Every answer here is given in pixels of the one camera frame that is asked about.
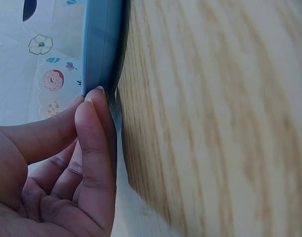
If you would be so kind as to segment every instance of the wooden surface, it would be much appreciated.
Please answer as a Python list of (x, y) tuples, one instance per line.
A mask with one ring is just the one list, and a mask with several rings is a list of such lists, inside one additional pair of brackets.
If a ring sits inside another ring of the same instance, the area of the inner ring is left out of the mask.
[(119, 88), (130, 185), (174, 231), (127, 208), (129, 236), (302, 237), (301, 0), (132, 0)]

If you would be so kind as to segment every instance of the printed pattern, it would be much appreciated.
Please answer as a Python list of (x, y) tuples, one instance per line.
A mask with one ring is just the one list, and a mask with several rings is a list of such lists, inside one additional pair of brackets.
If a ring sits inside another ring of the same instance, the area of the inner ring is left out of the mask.
[(46, 54), (53, 47), (53, 39), (43, 35), (37, 35), (29, 43), (29, 52), (35, 55)]
[(49, 118), (63, 111), (81, 93), (81, 61), (53, 55), (38, 64), (40, 115)]

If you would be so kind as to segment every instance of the finger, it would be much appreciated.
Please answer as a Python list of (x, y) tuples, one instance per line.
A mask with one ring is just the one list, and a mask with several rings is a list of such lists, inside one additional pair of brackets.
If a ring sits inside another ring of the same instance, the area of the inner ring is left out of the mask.
[(59, 154), (43, 161), (43, 163), (37, 166), (34, 172), (29, 175), (28, 179), (34, 180), (38, 186), (49, 195), (56, 181), (68, 166), (76, 143), (77, 140)]
[(114, 172), (117, 171), (117, 132), (109, 110), (109, 105), (102, 87), (89, 92), (85, 101), (92, 101), (96, 113), (102, 124), (103, 130), (107, 137), (109, 154), (114, 166)]
[(84, 177), (78, 207), (109, 235), (115, 214), (116, 182), (107, 138), (91, 102), (78, 107), (75, 125)]
[(19, 126), (0, 127), (17, 147), (27, 164), (54, 156), (76, 139), (75, 111), (84, 97), (75, 99), (72, 106), (43, 121)]
[(72, 200), (74, 192), (82, 180), (82, 150), (78, 142), (67, 168), (57, 179), (51, 195), (57, 196), (60, 199)]
[[(91, 91), (85, 98), (85, 101), (94, 101), (96, 112), (98, 117), (101, 119), (101, 124), (104, 128), (105, 134), (107, 134), (109, 152), (113, 152), (114, 156), (116, 153), (116, 135), (113, 120), (110, 115), (106, 96), (102, 90), (96, 89)], [(55, 195), (60, 199), (72, 200), (77, 186), (83, 180), (83, 169), (82, 169), (82, 151), (78, 145), (76, 146), (75, 152), (72, 159), (57, 180), (54, 185), (51, 195)]]

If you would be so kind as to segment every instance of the patterned paper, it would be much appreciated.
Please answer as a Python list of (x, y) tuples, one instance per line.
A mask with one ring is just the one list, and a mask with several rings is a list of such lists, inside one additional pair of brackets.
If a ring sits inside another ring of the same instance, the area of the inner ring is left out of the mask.
[(40, 115), (46, 119), (66, 109), (81, 93), (81, 60), (59, 56), (40, 60), (37, 77)]
[(63, 6), (72, 6), (77, 4), (85, 4), (85, 0), (61, 0)]

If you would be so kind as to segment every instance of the pink donut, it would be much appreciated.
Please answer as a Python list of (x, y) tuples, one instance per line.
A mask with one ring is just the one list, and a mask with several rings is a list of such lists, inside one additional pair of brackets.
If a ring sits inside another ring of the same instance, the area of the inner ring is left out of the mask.
[(50, 70), (44, 74), (43, 83), (49, 91), (57, 91), (64, 84), (64, 76), (59, 70)]

